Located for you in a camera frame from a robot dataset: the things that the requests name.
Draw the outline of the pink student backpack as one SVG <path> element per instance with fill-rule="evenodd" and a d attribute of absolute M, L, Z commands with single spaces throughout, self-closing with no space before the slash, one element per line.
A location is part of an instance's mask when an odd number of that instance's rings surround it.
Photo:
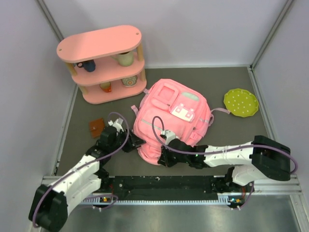
<path fill-rule="evenodd" d="M 133 132 L 146 141 L 140 148 L 140 157 L 157 165 L 161 144 L 156 136 L 162 130 L 170 130 L 188 145 L 196 145 L 213 123 L 213 110 L 206 98 L 171 79 L 160 79 L 149 90 L 140 106 L 132 106 L 136 115 Z"/>

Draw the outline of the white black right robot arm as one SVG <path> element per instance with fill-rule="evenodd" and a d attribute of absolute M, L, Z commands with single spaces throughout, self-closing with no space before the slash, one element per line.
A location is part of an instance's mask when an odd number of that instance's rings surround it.
<path fill-rule="evenodd" d="M 161 134 L 158 140 L 161 143 L 158 164 L 166 167 L 177 163 L 196 169 L 229 165 L 224 178 L 214 184 L 220 192 L 237 191 L 260 179 L 290 180 L 290 148 L 262 135 L 241 145 L 228 146 L 191 146 L 173 133 Z"/>

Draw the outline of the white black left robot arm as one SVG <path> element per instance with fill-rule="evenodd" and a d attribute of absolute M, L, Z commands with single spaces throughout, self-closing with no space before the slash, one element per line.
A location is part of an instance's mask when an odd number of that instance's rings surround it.
<path fill-rule="evenodd" d="M 108 189 L 109 174 L 103 167 L 111 156 L 120 150 L 131 152 L 145 143 L 130 129 L 107 126 L 73 168 L 52 184 L 37 188 L 28 216 L 33 226 L 60 231 L 76 206 L 93 192 Z"/>

